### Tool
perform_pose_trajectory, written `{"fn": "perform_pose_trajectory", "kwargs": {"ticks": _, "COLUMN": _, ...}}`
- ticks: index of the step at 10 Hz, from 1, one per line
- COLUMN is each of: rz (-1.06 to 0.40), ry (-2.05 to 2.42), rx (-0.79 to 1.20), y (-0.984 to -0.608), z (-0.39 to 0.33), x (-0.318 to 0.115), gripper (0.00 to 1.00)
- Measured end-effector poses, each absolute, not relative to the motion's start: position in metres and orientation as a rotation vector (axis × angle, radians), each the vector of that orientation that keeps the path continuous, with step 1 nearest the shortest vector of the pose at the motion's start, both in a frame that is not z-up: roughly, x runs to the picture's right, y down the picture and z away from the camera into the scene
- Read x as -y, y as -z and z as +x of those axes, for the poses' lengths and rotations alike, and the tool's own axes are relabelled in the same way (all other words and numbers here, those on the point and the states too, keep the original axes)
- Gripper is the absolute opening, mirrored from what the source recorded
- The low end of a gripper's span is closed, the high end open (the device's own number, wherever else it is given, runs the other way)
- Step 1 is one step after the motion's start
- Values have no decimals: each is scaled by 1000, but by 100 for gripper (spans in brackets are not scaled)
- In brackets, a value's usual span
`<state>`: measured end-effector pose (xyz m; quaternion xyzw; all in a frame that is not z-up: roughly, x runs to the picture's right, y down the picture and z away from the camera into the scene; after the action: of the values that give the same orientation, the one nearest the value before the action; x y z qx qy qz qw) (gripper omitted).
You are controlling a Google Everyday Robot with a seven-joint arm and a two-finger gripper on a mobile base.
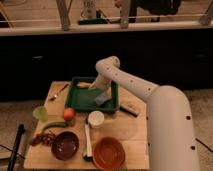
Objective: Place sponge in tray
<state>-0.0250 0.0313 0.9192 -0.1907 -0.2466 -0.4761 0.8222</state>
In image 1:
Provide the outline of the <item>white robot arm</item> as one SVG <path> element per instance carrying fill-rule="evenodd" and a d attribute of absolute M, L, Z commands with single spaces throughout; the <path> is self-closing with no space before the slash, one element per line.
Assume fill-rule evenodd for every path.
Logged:
<path fill-rule="evenodd" d="M 119 69 L 116 56 L 99 60 L 95 86 L 114 81 L 146 103 L 150 171 L 201 171 L 191 107 L 174 86 L 158 85 Z"/>

